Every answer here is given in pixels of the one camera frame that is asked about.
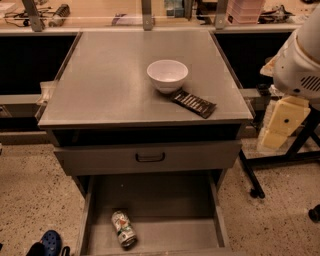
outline speckled floor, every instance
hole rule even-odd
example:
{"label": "speckled floor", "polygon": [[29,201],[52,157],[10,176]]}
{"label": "speckled floor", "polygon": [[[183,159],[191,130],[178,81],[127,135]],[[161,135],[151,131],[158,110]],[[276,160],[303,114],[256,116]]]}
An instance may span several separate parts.
{"label": "speckled floor", "polygon": [[[24,256],[49,229],[58,231],[73,253],[84,200],[53,146],[42,134],[0,134],[0,141],[0,255]],[[255,139],[243,143],[247,157],[257,156]],[[256,175],[266,193],[263,200],[250,197],[251,184],[239,160],[219,191],[232,249],[248,256],[320,255],[320,223],[307,214],[320,204],[320,163],[263,169]]]}

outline open bottom drawer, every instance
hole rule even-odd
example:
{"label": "open bottom drawer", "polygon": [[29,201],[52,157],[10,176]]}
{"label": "open bottom drawer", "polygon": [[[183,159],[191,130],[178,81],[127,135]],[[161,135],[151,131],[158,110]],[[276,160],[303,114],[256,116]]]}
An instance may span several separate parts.
{"label": "open bottom drawer", "polygon": [[[137,233],[130,250],[111,222],[118,209]],[[208,172],[91,176],[82,224],[76,255],[234,255]]]}

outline white robot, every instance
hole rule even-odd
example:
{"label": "white robot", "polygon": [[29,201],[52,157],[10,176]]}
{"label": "white robot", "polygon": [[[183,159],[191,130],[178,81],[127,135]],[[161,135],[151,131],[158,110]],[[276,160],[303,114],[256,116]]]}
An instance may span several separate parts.
{"label": "white robot", "polygon": [[309,115],[312,100],[320,98],[319,26],[320,4],[268,64],[275,88],[285,96],[266,110],[257,146],[262,153],[280,148]]}

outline gray surface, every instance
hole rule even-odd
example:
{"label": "gray surface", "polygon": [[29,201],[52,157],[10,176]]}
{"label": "gray surface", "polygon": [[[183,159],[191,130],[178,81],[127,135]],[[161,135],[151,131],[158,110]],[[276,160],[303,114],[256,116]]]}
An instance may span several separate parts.
{"label": "gray surface", "polygon": [[[217,104],[208,120],[171,103],[151,86],[146,70],[159,59],[187,65],[183,88]],[[250,118],[207,30],[101,31],[83,33],[39,125],[177,125]]]}

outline can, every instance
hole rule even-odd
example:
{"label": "can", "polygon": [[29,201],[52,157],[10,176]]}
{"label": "can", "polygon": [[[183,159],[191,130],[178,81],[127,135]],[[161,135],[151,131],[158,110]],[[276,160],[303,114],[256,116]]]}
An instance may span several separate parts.
{"label": "can", "polygon": [[112,214],[111,221],[116,229],[118,240],[122,247],[129,247],[137,241],[136,232],[131,226],[128,216],[122,211]]}

